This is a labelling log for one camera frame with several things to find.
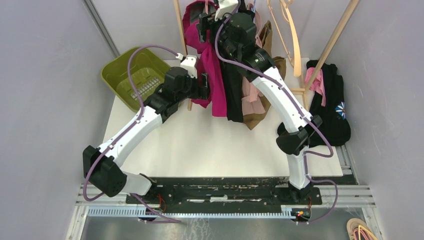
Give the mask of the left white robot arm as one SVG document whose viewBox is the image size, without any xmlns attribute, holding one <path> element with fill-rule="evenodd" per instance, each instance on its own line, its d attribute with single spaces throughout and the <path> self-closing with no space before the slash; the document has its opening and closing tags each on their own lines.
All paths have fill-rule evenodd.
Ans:
<svg viewBox="0 0 424 240">
<path fill-rule="evenodd" d="M 206 100 L 211 92 L 209 75 L 190 76 L 182 67 L 171 67 L 143 107 L 112 138 L 98 147 L 87 146 L 82 152 L 83 174 L 100 195 L 114 197 L 119 193 L 137 194 L 145 203 L 156 200 L 155 182 L 143 173 L 124 172 L 121 167 L 139 143 L 160 127 L 185 99 Z"/>
</svg>

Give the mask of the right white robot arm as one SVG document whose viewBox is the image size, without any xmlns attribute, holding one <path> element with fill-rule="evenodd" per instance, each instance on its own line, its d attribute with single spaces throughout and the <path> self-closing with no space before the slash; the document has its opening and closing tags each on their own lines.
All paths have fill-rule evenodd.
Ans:
<svg viewBox="0 0 424 240">
<path fill-rule="evenodd" d="M 310 152 L 313 135 L 321 135 L 322 119 L 311 115 L 285 84 L 269 54 L 256 44 L 257 27 L 249 12 L 201 13 L 197 24 L 200 42 L 207 32 L 218 58 L 235 65 L 237 71 L 252 83 L 270 102 L 282 119 L 283 131 L 276 144 L 287 155 L 289 166 L 289 199 L 302 204 L 309 198 L 313 181 L 309 174 L 306 154 Z"/>
</svg>

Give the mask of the beige wooden hanger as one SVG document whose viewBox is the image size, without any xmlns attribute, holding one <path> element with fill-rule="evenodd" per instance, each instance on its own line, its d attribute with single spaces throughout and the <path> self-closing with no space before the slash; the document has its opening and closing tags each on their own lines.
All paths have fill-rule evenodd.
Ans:
<svg viewBox="0 0 424 240">
<path fill-rule="evenodd" d="M 278 0 L 278 5 L 280 7 L 281 15 L 284 19 L 284 21 L 288 24 L 290 34 L 291 34 L 291 40 L 292 40 L 292 47 L 293 47 L 293 53 L 291 53 L 285 43 L 285 40 L 283 38 L 282 32 L 279 28 L 278 21 L 274 15 L 272 3 L 270 0 L 267 0 L 267 7 L 268 11 L 271 15 L 271 19 L 273 20 L 275 24 L 275 28 L 277 30 L 279 39 L 281 41 L 282 47 L 286 53 L 286 57 L 288 59 L 288 62 L 293 67 L 293 76 L 294 77 L 300 77 L 302 75 L 302 59 L 301 59 L 301 51 L 300 51 L 300 44 L 299 44 L 299 37 L 297 34 L 296 26 L 293 20 L 292 13 L 290 11 L 290 5 L 293 3 L 293 0 Z"/>
</svg>

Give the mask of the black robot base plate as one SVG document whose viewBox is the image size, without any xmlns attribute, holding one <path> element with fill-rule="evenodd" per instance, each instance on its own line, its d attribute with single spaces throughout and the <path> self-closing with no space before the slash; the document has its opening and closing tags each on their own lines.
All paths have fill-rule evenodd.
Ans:
<svg viewBox="0 0 424 240">
<path fill-rule="evenodd" d="M 323 203 L 319 188 L 300 192 L 287 177 L 155 177 L 141 199 L 166 214 L 279 213 Z"/>
</svg>

